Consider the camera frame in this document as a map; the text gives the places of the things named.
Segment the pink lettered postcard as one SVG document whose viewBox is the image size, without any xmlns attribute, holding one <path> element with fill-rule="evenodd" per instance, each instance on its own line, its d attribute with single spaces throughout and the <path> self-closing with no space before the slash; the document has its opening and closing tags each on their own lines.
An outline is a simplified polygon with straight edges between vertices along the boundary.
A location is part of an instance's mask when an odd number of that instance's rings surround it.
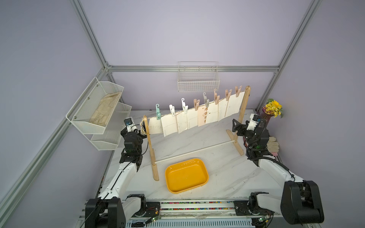
<svg viewBox="0 0 365 228">
<path fill-rule="evenodd" d="M 203 126 L 206 124 L 206 118 L 207 118 L 207 111 L 208 108 L 206 105 L 200 105 L 198 107 L 198 126 Z"/>
</svg>

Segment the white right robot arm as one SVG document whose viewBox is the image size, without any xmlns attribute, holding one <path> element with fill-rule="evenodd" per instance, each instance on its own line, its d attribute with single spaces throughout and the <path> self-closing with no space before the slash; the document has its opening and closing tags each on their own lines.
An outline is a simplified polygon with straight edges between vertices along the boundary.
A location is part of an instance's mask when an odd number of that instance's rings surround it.
<svg viewBox="0 0 365 228">
<path fill-rule="evenodd" d="M 245 124 L 236 119 L 232 121 L 232 132 L 243 137 L 247 159 L 267 172 L 282 189 L 280 196 L 269 192 L 251 193 L 247 203 L 248 212 L 251 215 L 276 212 L 291 225 L 324 222 L 318 185 L 295 175 L 274 158 L 267 147 L 270 134 L 266 126 L 266 120 L 257 115 Z"/>
</svg>

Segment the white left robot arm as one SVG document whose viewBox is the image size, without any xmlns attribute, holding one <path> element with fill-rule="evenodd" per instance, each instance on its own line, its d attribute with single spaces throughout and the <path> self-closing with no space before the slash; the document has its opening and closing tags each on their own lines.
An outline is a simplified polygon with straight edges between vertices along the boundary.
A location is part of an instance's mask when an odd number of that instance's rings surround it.
<svg viewBox="0 0 365 228">
<path fill-rule="evenodd" d="M 146 135 L 140 130 L 126 127 L 121 131 L 124 149 L 115 176 L 97 198 L 90 199 L 85 207 L 85 228 L 124 228 L 134 215 L 146 213 L 146 198 L 143 194 L 130 194 L 123 201 L 127 187 L 138 172 L 142 160 L 142 144 Z"/>
</svg>

